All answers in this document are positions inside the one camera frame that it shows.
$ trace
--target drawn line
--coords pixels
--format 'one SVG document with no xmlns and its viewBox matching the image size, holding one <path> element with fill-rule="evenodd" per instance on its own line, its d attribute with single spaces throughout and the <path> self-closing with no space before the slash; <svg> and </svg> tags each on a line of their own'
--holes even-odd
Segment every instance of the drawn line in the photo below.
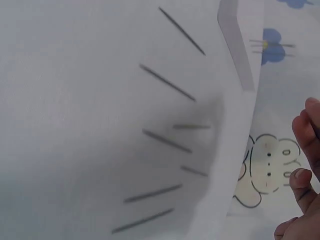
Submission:
<svg viewBox="0 0 320 240">
<path fill-rule="evenodd" d="M 286 165 L 293 164 L 293 163 L 296 163 L 301 167 L 301 163 L 298 162 L 298 159 L 295 159 L 295 160 L 292 160 L 292 161 L 289 161 L 289 162 L 285 162 L 283 165 L 286 166 Z"/>
<path fill-rule="evenodd" d="M 277 139 L 276 136 L 272 135 L 272 134 L 269 134 L 269 133 L 264 133 L 264 134 L 261 134 L 259 135 L 256 139 L 255 139 L 255 142 L 257 142 L 260 138 L 264 137 L 264 136 L 269 136 L 269 137 L 272 137 L 274 139 Z"/>
<path fill-rule="evenodd" d="M 254 42 L 254 43 L 264 43 L 264 42 L 267 42 L 268 44 L 271 44 L 271 45 L 280 45 L 280 46 L 283 46 L 283 47 L 289 47 L 289 48 L 295 48 L 296 45 L 295 44 L 282 44 L 282 43 L 278 43 L 278 42 L 274 42 L 274 41 L 265 41 L 265 40 L 252 40 L 250 39 L 249 42 Z"/>
<path fill-rule="evenodd" d="M 291 154 L 291 150 L 290 149 L 286 149 L 286 150 L 282 151 L 282 155 L 289 156 L 290 154 Z"/>
<path fill-rule="evenodd" d="M 252 51 L 254 54 L 267 54 L 267 55 L 282 55 L 285 57 L 295 57 L 293 54 L 283 54 L 283 53 L 277 53 L 277 52 L 267 52 L 267 51 Z"/>
<path fill-rule="evenodd" d="M 151 74 L 152 76 L 154 76 L 156 79 L 160 80 L 161 82 L 169 85 L 170 87 L 172 87 L 173 89 L 175 89 L 176 91 L 178 91 L 179 93 L 183 94 L 184 96 L 186 96 L 188 99 L 191 99 L 192 101 L 196 102 L 196 99 L 190 95 L 189 93 L 185 92 L 184 90 L 182 90 L 180 87 L 174 85 L 172 82 L 168 81 L 167 79 L 165 79 L 163 76 L 161 76 L 160 74 L 158 74 L 157 72 L 153 71 L 151 68 L 140 64 L 139 65 L 141 69 L 143 69 L 144 71 L 146 71 L 147 73 Z"/>
<path fill-rule="evenodd" d="M 134 203 L 134 202 L 141 201 L 141 200 L 144 200 L 147 198 L 155 197 L 155 196 L 158 196 L 161 194 L 166 194 L 166 193 L 178 190 L 178 189 L 182 188 L 182 186 L 183 186 L 182 184 L 178 184 L 178 185 L 174 185 L 171 187 L 162 188 L 160 190 L 147 192 L 147 193 L 144 193 L 144 194 L 141 194 L 138 196 L 132 196 L 132 197 L 126 198 L 123 202 L 126 204 Z"/>
<path fill-rule="evenodd" d="M 259 194 L 262 194 L 262 195 L 268 195 L 269 194 L 268 192 L 263 192 L 263 191 L 259 191 L 258 189 L 256 189 L 253 181 L 251 181 L 251 185 L 254 188 L 254 190 L 256 190 Z"/>
<path fill-rule="evenodd" d="M 152 215 L 152 216 L 143 218 L 143 219 L 141 219 L 141 220 L 138 220 L 138 221 L 129 223 L 129 224 L 127 224 L 127 225 L 123 225 L 123 226 L 117 227 L 117 228 L 113 229 L 113 230 L 111 231 L 111 233 L 112 233 L 112 234 L 117 234 L 117 233 L 123 232 L 123 231 L 125 231 L 125 230 L 131 229 L 131 228 L 134 228 L 134 227 L 137 227 L 137 226 L 139 226 L 139 225 L 145 224 L 145 223 L 147 223 L 147 222 L 150 222 L 150 221 L 152 221 L 152 220 L 156 220 L 156 219 L 158 219 L 158 218 L 160 218 L 160 217 L 163 217 L 163 216 L 165 216 L 165 215 L 167 215 L 167 214 L 170 214 L 170 213 L 172 213 L 174 210 L 175 210 L 174 208 L 170 208 L 170 209 L 168 209 L 168 210 L 166 210 L 166 211 L 159 212 L 159 213 L 157 213 L 157 214 L 155 214 L 155 215 Z"/>
<path fill-rule="evenodd" d="M 301 155 L 300 146 L 299 146 L 299 144 L 298 144 L 296 141 L 294 141 L 294 140 L 292 140 L 292 139 L 290 139 L 290 138 L 281 138 L 281 139 L 279 139 L 279 142 L 281 142 L 281 141 L 290 141 L 290 142 L 293 142 L 293 143 L 298 147 L 298 149 L 299 149 L 299 156 Z"/>
<path fill-rule="evenodd" d="M 156 133 L 154 133 L 152 131 L 149 131 L 149 130 L 146 130 L 146 129 L 142 129 L 142 132 L 145 135 L 147 135 L 148 137 L 153 138 L 155 140 L 158 140 L 159 142 L 161 142 L 163 144 L 166 144 L 166 145 L 169 145 L 169 146 L 174 147 L 176 149 L 179 149 L 179 150 L 181 150 L 181 151 L 183 151 L 185 153 L 192 154 L 192 150 L 191 149 L 189 149 L 189 148 L 187 148 L 185 146 L 182 146 L 179 143 L 176 143 L 176 142 L 174 142 L 172 140 L 169 140 L 169 139 L 167 139 L 167 138 L 165 138 L 163 136 L 160 136 L 160 135 L 158 135 L 158 134 L 156 134 Z"/>
<path fill-rule="evenodd" d="M 188 173 L 192 173 L 192 174 L 196 174 L 196 175 L 200 175 L 202 177 L 208 177 L 208 174 L 204 173 L 204 172 L 201 172 L 201 171 L 198 171 L 198 170 L 195 170 L 191 167 L 188 167 L 188 166 L 184 166 L 182 165 L 181 167 L 181 170 L 185 171 L 185 172 L 188 172 Z"/>
<path fill-rule="evenodd" d="M 175 124 L 173 128 L 176 130 L 197 130 L 197 129 L 210 129 L 209 125 L 195 125 L 195 124 Z"/>
<path fill-rule="evenodd" d="M 285 172 L 283 173 L 283 176 L 284 176 L 286 179 L 290 178 L 290 175 L 291 175 L 291 172 L 290 172 L 290 171 L 285 171 Z"/>
<path fill-rule="evenodd" d="M 251 44 L 251 47 L 263 47 L 263 44 Z M 280 43 L 271 43 L 268 42 L 268 47 L 288 47 L 288 48 L 294 48 L 294 46 L 290 44 L 280 44 Z"/>
<path fill-rule="evenodd" d="M 244 178 L 244 176 L 246 175 L 246 173 L 247 173 L 247 165 L 243 162 L 242 164 L 244 164 L 244 173 L 243 173 L 243 175 L 238 179 L 238 182 L 241 180 L 241 179 L 243 179 Z"/>
<path fill-rule="evenodd" d="M 252 143 L 255 144 L 255 141 L 251 135 L 249 135 L 249 138 L 251 139 Z"/>
<path fill-rule="evenodd" d="M 166 16 L 167 19 L 177 28 L 179 31 L 203 54 L 206 55 L 205 52 L 201 49 L 201 47 L 190 37 L 190 35 L 161 7 L 159 10 Z"/>
<path fill-rule="evenodd" d="M 250 152 L 250 165 L 249 165 L 249 173 L 250 173 L 250 177 L 252 178 L 252 171 L 251 171 L 251 163 L 252 163 L 252 152 L 254 151 L 254 147 L 252 147 L 251 148 L 251 152 Z"/>
<path fill-rule="evenodd" d="M 260 194 L 260 193 L 258 193 L 258 194 L 259 194 L 259 196 L 260 196 L 260 200 L 259 200 L 259 203 L 257 203 L 257 204 L 254 205 L 254 206 L 248 206 L 248 205 L 244 204 L 242 201 L 240 201 L 240 199 L 239 199 L 236 195 L 234 195 L 233 197 L 234 197 L 242 206 L 244 206 L 245 208 L 254 209 L 254 208 L 258 207 L 258 206 L 260 205 L 261 201 L 262 201 L 261 194 Z"/>
<path fill-rule="evenodd" d="M 249 150 L 246 151 L 246 154 L 244 155 L 244 159 L 242 163 L 244 163 L 247 160 L 248 156 L 249 156 Z"/>
</svg>

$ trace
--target finger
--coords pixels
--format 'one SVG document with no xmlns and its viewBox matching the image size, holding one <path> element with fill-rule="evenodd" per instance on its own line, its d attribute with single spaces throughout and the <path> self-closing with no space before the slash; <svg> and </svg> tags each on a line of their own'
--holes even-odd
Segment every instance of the finger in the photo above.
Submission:
<svg viewBox="0 0 320 240">
<path fill-rule="evenodd" d="M 305 101 L 305 111 L 313 120 L 313 123 L 320 127 L 320 101 L 314 97 L 309 97 Z"/>
<path fill-rule="evenodd" d="M 315 176 L 320 180 L 320 142 L 310 124 L 307 110 L 303 110 L 292 122 L 296 140 L 306 155 Z"/>
<path fill-rule="evenodd" d="M 290 175 L 290 187 L 303 214 L 318 196 L 310 184 L 311 178 L 312 172 L 304 168 L 298 168 Z"/>
<path fill-rule="evenodd" d="M 294 217 L 289 221 L 281 223 L 274 231 L 274 239 L 281 240 L 284 237 L 285 232 L 289 228 L 289 226 L 297 219 L 298 217 Z"/>
</svg>

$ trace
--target white surface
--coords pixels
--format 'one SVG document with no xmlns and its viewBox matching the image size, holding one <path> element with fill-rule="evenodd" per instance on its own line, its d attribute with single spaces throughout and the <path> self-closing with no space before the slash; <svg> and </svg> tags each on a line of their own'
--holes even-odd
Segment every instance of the white surface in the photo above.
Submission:
<svg viewBox="0 0 320 240">
<path fill-rule="evenodd" d="M 0 3 L 1 239 L 205 240 L 218 234 L 256 99 L 256 92 L 241 88 L 217 23 L 218 6 L 217 0 Z M 244 38 L 261 38 L 260 7 L 252 9 L 252 31 Z M 249 58 L 258 84 L 261 56 Z M 182 121 L 212 128 L 172 130 Z M 142 129 L 193 154 L 150 139 Z M 181 164 L 209 178 L 187 174 Z M 123 204 L 178 183 L 183 188 L 170 194 Z M 175 208 L 170 215 L 111 235 L 113 228 L 169 208 Z"/>
<path fill-rule="evenodd" d="M 267 62 L 261 67 L 250 132 L 254 139 L 269 133 L 278 139 L 294 140 L 292 120 L 304 108 L 306 98 L 320 97 L 320 49 L 317 47 L 320 41 L 320 7 L 304 4 L 303 8 L 295 9 L 286 2 L 271 0 L 265 1 L 264 16 L 265 28 L 276 29 L 281 34 L 281 44 L 296 45 L 295 48 L 285 48 L 286 54 L 295 57 Z M 310 168 L 303 153 L 298 161 L 302 167 Z M 276 183 L 279 190 L 262 195 L 261 204 L 254 209 L 244 208 L 236 199 L 232 200 L 221 240 L 270 240 L 277 225 L 302 215 L 290 187 L 281 187 L 280 180 Z M 319 192 L 319 182 L 314 178 L 312 185 Z"/>
</svg>

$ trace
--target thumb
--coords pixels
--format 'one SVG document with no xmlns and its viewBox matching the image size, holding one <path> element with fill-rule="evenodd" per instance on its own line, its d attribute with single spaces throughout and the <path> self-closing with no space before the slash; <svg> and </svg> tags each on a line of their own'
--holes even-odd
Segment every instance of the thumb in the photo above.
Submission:
<svg viewBox="0 0 320 240">
<path fill-rule="evenodd" d="M 313 202 L 318 196 L 310 184 L 311 178 L 312 172 L 304 168 L 296 169 L 290 176 L 290 187 L 303 214 L 314 205 Z"/>
<path fill-rule="evenodd" d="M 283 239 L 289 226 L 297 219 L 298 219 L 298 217 L 294 217 L 294 218 L 290 219 L 289 221 L 281 223 L 274 231 L 274 239 L 275 240 Z"/>
</svg>

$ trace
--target blue cloud print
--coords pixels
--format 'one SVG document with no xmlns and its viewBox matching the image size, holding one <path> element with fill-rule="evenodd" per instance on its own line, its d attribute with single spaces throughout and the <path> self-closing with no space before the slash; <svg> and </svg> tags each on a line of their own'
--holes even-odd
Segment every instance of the blue cloud print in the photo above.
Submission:
<svg viewBox="0 0 320 240">
<path fill-rule="evenodd" d="M 293 9 L 302 9 L 305 4 L 314 5 L 308 0 L 278 0 L 278 2 L 286 3 L 290 8 Z"/>
<path fill-rule="evenodd" d="M 286 52 L 283 46 L 280 45 L 281 34 L 273 28 L 265 28 L 263 30 L 263 51 L 261 65 L 267 62 L 281 62 Z"/>
</svg>

